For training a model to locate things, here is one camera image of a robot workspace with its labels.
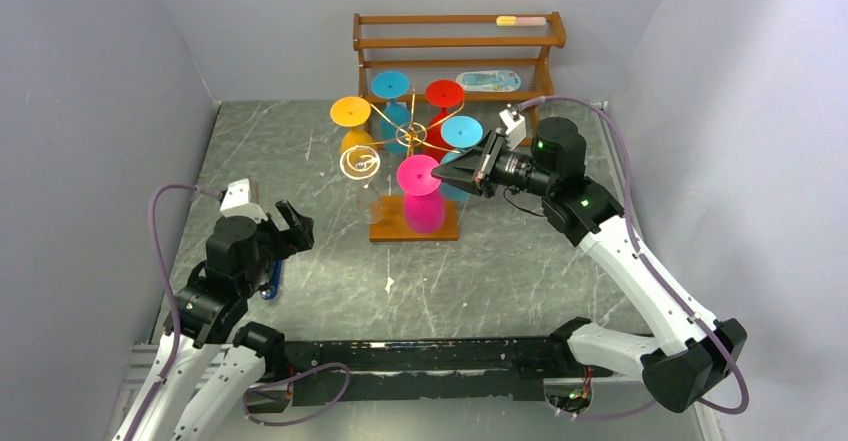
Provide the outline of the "magenta wine glass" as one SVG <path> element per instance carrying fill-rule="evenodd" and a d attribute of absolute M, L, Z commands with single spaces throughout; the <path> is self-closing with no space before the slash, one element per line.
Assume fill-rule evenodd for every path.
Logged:
<path fill-rule="evenodd" d="M 427 155 L 413 155 L 398 167 L 396 179 L 403 191 L 406 225 L 416 233 L 429 234 L 445 220 L 445 201 L 439 192 L 441 181 L 431 171 L 438 162 Z"/>

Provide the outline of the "gold wire glass rack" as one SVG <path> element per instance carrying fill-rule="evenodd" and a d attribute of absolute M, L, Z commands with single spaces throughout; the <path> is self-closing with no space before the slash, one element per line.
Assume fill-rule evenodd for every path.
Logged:
<path fill-rule="evenodd" d="M 459 239 L 459 221 L 453 202 L 440 193 L 441 181 L 432 175 L 437 160 L 423 152 L 424 148 L 453 153 L 453 148 L 435 145 L 428 141 L 429 132 L 459 114 L 464 108 L 465 93 L 429 94 L 427 100 L 439 107 L 444 116 L 432 126 L 410 119 L 397 124 L 378 110 L 379 115 L 396 130 L 394 141 L 406 148 L 406 157 L 399 164 L 395 180 L 399 195 L 379 198 L 376 206 L 382 218 L 372 225 L 369 240 L 372 242 L 456 241 Z"/>

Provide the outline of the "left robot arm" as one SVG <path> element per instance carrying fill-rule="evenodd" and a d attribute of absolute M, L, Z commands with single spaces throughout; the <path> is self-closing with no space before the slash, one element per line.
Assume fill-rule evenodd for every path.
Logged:
<path fill-rule="evenodd" d="M 256 322 L 238 325 L 249 299 L 280 279 L 282 262 L 314 245 L 312 218 L 285 200 L 275 207 L 284 230 L 254 203 L 225 209 L 217 220 L 115 439 L 207 440 L 252 384 L 283 373 L 284 335 Z"/>

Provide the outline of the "clear wine glass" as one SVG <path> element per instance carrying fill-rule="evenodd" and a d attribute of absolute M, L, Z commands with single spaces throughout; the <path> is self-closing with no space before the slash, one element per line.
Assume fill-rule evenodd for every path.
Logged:
<path fill-rule="evenodd" d="M 379 153 L 364 144 L 354 145 L 340 155 L 339 167 L 356 185 L 356 206 L 363 219 L 369 225 L 379 222 L 382 219 L 381 197 L 373 184 L 381 168 Z"/>

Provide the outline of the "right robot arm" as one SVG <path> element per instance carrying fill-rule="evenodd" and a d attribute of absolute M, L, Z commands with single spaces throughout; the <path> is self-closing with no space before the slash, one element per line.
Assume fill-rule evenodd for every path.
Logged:
<path fill-rule="evenodd" d="M 618 200 L 586 174 L 586 141 L 561 117 L 539 123 L 526 153 L 500 130 L 432 171 L 466 193 L 490 198 L 498 188 L 541 201 L 547 222 L 595 261 L 646 321 L 647 336 L 574 318 L 549 337 L 549 360 L 561 375 L 602 368 L 642 381 L 653 400 L 682 413 L 731 374 L 747 340 L 741 323 L 718 319 L 696 302 L 639 239 Z"/>

